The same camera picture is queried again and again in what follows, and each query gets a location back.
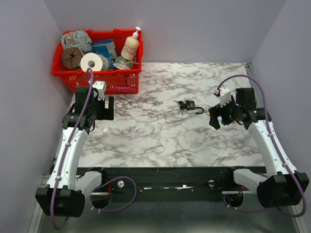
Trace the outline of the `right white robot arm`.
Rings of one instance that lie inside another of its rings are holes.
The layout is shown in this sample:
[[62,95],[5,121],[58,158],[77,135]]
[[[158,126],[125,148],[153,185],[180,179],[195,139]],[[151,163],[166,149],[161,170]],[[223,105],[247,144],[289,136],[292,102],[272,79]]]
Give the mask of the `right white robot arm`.
[[209,108],[209,124],[237,122],[244,126],[254,139],[264,161],[266,175],[258,175],[248,168],[236,168],[224,177],[224,186],[235,190],[240,185],[255,193],[264,208],[298,205],[309,178],[299,173],[290,162],[274,131],[272,119],[264,108],[258,108],[253,88],[238,88],[232,96],[228,88],[215,91],[220,102]]

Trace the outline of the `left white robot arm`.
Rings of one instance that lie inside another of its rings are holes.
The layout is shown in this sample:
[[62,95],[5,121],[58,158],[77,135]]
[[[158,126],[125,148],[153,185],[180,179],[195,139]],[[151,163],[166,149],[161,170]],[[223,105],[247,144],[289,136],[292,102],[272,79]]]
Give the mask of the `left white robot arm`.
[[87,86],[78,87],[75,103],[62,119],[61,145],[54,168],[46,186],[35,194],[47,216],[80,217],[91,192],[107,188],[107,178],[92,168],[77,175],[83,145],[96,121],[114,119],[114,98],[109,97],[105,106],[105,90],[106,83],[100,81],[93,84],[92,93]]

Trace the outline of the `black padlock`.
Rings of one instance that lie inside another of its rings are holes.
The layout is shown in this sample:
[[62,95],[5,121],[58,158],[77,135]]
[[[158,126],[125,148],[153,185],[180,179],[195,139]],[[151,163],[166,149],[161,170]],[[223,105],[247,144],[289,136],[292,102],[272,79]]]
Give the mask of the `black padlock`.
[[196,106],[195,102],[192,100],[185,101],[185,105],[186,105],[185,107],[186,111],[196,111],[195,112],[196,115],[200,115],[204,113],[204,108]]

